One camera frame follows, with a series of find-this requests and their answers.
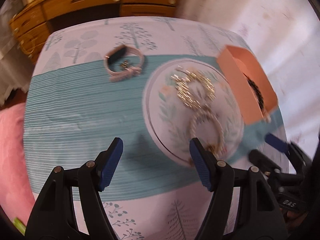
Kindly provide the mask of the pink quilt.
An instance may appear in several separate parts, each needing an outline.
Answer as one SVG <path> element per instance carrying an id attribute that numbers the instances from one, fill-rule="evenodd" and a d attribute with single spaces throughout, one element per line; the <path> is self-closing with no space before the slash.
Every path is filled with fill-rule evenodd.
<path id="1" fill-rule="evenodd" d="M 10 218 L 27 224 L 35 198 L 23 148 L 25 103 L 1 110 L 1 207 Z"/>

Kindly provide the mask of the white lace furniture cover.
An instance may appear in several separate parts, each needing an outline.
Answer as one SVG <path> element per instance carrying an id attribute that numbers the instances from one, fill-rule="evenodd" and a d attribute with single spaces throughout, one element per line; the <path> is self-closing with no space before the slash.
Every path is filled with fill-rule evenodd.
<path id="1" fill-rule="evenodd" d="M 13 90 L 29 90 L 33 65 L 18 47 L 9 20 L 21 9 L 20 2 L 6 0 L 1 6 L 1 105 Z"/>

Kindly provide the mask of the white floral curtain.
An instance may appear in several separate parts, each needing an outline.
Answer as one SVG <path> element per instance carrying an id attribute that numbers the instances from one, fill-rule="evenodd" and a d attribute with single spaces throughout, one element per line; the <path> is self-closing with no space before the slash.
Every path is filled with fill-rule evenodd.
<path id="1" fill-rule="evenodd" d="M 181 18 L 239 34 L 277 94 L 289 140 L 313 155 L 319 134 L 319 19 L 308 0 L 181 0 Z"/>

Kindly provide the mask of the green snack packet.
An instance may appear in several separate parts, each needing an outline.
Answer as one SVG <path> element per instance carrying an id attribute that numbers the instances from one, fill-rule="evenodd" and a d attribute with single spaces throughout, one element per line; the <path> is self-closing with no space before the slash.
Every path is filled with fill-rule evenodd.
<path id="1" fill-rule="evenodd" d="M 25 224 L 17 217 L 13 219 L 12 223 L 14 224 L 16 229 L 24 236 L 26 230 Z"/>

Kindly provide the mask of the pink smart watch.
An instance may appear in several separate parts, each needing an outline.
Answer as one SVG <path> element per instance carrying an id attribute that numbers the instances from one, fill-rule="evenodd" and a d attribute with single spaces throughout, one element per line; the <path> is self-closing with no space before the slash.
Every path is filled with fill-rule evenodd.
<path id="1" fill-rule="evenodd" d="M 124 60 L 120 64 L 120 71 L 111 69 L 112 64 L 122 59 L 124 56 L 131 54 L 139 58 L 139 62 L 137 64 L 132 65 L 129 60 Z M 133 76 L 139 76 L 142 72 L 144 61 L 145 56 L 139 49 L 125 44 L 117 46 L 113 50 L 107 52 L 104 56 L 104 66 L 110 76 L 111 82 L 119 82 Z"/>

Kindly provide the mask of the pink box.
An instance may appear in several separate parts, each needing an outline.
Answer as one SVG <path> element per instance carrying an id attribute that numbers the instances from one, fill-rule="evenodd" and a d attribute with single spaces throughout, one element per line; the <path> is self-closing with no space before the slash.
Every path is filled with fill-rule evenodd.
<path id="1" fill-rule="evenodd" d="M 227 45 L 217 57 L 247 125 L 268 120 L 278 99 L 257 58 L 246 48 Z"/>

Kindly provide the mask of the wooden desk with drawers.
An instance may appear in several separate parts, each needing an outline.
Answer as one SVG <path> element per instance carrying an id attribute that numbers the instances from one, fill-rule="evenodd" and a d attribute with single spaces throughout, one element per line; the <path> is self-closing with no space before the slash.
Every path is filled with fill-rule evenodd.
<path id="1" fill-rule="evenodd" d="M 127 16 L 175 17 L 180 0 L 35 0 L 9 21 L 18 47 L 36 63 L 42 51 L 63 40 L 64 29 Z"/>

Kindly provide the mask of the tree print tablecloth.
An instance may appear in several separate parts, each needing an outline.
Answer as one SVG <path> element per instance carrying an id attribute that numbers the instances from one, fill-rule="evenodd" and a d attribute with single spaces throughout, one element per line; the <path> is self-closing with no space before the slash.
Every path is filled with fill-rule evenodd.
<path id="1" fill-rule="evenodd" d="M 166 17 L 99 20 L 63 30 L 63 40 L 42 51 L 25 110 L 24 151 L 33 194 L 56 166 L 80 167 L 115 137 L 124 152 L 111 184 L 100 195 L 120 239 L 194 239 L 212 195 L 188 165 L 189 113 L 171 79 L 177 66 L 199 68 L 216 87 L 215 114 L 223 125 L 227 163 L 247 169 L 258 148 L 288 171 L 285 155 L 265 144 L 284 138 L 280 110 L 271 122 L 243 123 L 216 57 L 243 38 L 219 27 Z M 104 56 L 119 45 L 145 56 L 139 76 L 111 82 Z"/>

